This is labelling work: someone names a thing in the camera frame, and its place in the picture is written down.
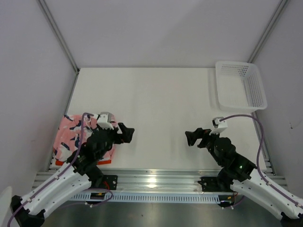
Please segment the pink patterned shorts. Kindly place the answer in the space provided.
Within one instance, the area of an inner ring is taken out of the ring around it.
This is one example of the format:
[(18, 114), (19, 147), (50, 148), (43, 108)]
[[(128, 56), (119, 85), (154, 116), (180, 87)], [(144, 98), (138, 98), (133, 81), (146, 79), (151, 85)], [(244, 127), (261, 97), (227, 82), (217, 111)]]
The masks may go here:
[(64, 115), (62, 117), (53, 144), (54, 159), (57, 166), (62, 166), (67, 158), (78, 149), (81, 120), (84, 120), (82, 142), (85, 143), (93, 130), (97, 128), (100, 119), (107, 119), (112, 126), (117, 127), (115, 116), (109, 112), (101, 112), (93, 116), (86, 114), (84, 118), (81, 114)]

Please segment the orange shorts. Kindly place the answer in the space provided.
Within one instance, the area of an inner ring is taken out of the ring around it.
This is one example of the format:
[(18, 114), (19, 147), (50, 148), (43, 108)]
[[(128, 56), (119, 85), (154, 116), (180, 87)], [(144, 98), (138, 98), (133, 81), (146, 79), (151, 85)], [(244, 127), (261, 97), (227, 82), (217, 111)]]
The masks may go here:
[[(98, 165), (107, 165), (107, 164), (111, 164), (111, 163), (112, 163), (111, 159), (98, 161)], [(55, 160), (55, 162), (54, 162), (54, 165), (56, 165), (56, 166), (62, 166), (63, 164), (64, 164), (64, 162), (59, 161), (59, 160)]]

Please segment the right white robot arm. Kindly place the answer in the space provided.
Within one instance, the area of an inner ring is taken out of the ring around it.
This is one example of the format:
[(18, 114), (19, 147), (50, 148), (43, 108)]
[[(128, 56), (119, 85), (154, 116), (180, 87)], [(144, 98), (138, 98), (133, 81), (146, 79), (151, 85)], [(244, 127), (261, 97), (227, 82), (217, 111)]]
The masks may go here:
[(249, 198), (269, 211), (284, 227), (303, 225), (303, 200), (263, 175), (253, 162), (237, 153), (229, 138), (202, 128), (186, 131), (185, 135), (189, 146), (201, 140), (198, 148), (207, 149), (221, 167), (216, 177), (220, 190), (238, 192)]

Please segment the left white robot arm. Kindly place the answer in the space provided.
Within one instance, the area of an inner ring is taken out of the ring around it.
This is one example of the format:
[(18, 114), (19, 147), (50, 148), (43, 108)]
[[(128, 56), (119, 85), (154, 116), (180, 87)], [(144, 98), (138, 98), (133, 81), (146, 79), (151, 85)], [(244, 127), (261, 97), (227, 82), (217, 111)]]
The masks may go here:
[(101, 189), (111, 193), (98, 161), (114, 145), (130, 143), (134, 132), (134, 128), (127, 128), (121, 122), (112, 129), (97, 125), (86, 142), (80, 141), (77, 151), (50, 178), (32, 192), (12, 197), (12, 215), (7, 225), (16, 220), (21, 227), (40, 227), (52, 212), (84, 190)]

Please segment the white plastic basket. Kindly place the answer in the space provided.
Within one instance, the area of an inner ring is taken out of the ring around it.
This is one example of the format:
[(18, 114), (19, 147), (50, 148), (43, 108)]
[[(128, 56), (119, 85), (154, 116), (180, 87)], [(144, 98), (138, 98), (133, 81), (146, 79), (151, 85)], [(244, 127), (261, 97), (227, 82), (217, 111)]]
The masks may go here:
[(267, 108), (258, 67), (239, 61), (215, 64), (218, 105), (223, 111), (252, 113)]

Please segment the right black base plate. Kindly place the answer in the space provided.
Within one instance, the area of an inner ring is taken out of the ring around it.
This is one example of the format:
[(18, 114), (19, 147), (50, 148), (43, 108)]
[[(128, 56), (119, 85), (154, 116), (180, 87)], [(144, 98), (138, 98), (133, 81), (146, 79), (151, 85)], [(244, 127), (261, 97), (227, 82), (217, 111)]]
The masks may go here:
[(217, 178), (213, 176), (202, 176), (197, 183), (201, 186), (203, 192), (232, 192), (230, 187), (219, 185)]

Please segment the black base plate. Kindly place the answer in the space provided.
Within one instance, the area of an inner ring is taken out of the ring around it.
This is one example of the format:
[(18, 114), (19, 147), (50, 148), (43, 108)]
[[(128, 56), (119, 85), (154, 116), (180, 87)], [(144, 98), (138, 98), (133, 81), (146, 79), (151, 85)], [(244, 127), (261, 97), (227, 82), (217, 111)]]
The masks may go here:
[(217, 178), (213, 176), (202, 176), (197, 183), (201, 186), (203, 192), (232, 192), (230, 187), (219, 185)]
[(116, 190), (118, 183), (117, 175), (103, 175), (92, 181), (91, 188)]

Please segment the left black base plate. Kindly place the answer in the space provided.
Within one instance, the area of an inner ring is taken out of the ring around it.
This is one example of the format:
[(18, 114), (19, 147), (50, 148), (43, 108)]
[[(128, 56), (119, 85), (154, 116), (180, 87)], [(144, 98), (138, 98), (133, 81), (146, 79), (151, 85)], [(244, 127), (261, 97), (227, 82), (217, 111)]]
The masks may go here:
[(117, 175), (103, 175), (92, 181), (91, 188), (116, 190), (118, 183)]

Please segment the aluminium mounting rail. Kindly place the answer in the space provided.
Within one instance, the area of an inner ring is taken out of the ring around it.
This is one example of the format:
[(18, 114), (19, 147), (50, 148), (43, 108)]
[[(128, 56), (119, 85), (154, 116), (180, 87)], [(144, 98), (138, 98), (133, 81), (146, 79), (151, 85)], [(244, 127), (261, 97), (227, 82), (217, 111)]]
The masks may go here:
[(105, 175), (117, 175), (117, 192), (184, 193), (201, 192), (201, 177), (216, 177), (217, 171), (112, 170)]

